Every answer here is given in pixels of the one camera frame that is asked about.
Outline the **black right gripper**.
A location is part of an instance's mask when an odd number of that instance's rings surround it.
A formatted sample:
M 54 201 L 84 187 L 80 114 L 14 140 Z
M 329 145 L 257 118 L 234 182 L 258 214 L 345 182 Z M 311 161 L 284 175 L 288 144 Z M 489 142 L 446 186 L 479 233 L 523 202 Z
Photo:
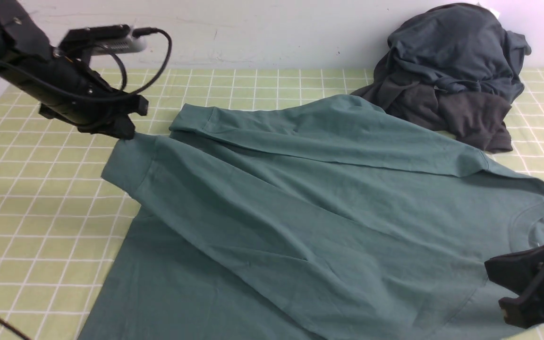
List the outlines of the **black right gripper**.
M 490 282 L 522 295 L 528 288 L 544 287 L 544 245 L 530 250 L 492 257 L 485 263 Z M 529 329 L 544 323 L 544 298 L 503 297 L 498 301 L 507 325 Z

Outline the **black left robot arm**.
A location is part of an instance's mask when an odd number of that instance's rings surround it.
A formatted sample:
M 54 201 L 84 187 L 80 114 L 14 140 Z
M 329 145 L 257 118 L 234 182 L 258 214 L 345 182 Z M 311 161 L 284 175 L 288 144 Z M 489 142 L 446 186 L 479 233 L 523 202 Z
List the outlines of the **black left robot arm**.
M 89 63 L 144 49 L 127 24 L 71 29 L 53 46 L 17 0 L 0 0 L 0 78 L 37 100 L 41 116 L 80 133 L 134 137 L 130 114 L 145 116 L 148 101 L 110 86 Z

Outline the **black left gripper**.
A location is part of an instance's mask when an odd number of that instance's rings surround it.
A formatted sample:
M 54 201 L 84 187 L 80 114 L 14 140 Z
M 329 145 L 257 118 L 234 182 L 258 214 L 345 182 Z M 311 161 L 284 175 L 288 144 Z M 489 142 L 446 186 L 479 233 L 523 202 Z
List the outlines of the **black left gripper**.
M 95 102 L 119 94 L 84 65 L 58 57 L 43 60 L 11 52 L 0 66 L 0 77 L 77 126 L 80 133 L 131 140 L 136 127 L 130 114 L 147 116 L 149 101 L 142 95 L 116 102 Z

